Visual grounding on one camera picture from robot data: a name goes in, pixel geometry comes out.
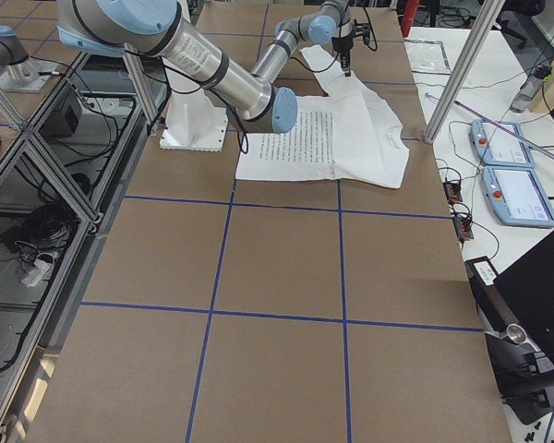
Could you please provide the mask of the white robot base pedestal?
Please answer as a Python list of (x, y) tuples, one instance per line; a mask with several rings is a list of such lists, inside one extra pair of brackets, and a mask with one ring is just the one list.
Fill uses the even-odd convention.
[(216, 107), (194, 81), (165, 68), (171, 89), (160, 141), (163, 150), (219, 152), (228, 125), (226, 110)]

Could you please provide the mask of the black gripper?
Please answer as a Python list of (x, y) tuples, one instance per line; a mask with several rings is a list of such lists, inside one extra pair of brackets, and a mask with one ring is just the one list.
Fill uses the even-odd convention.
[(331, 38), (332, 49), (341, 58), (341, 69), (346, 77), (351, 76), (351, 50), (354, 46), (354, 37), (347, 34), (343, 37)]

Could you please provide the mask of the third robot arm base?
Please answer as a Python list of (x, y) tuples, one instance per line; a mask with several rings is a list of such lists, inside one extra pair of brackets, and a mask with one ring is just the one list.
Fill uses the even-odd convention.
[(59, 74), (57, 62), (32, 58), (16, 33), (0, 25), (0, 88), (10, 92), (38, 92)]

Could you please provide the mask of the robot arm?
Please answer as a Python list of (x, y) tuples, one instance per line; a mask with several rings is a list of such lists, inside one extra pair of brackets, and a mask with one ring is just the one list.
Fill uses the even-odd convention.
[(131, 45), (138, 54), (162, 57), (235, 110), (250, 133), (289, 132), (297, 100), (288, 88), (247, 72), (206, 39), (182, 15), (176, 1), (58, 1), (62, 44), (88, 54), (121, 57)]
[(301, 42), (332, 43), (346, 77), (351, 72), (350, 52), (354, 46), (355, 24), (348, 1), (324, 1), (318, 12), (282, 20), (275, 37), (252, 68), (252, 75), (273, 82)]

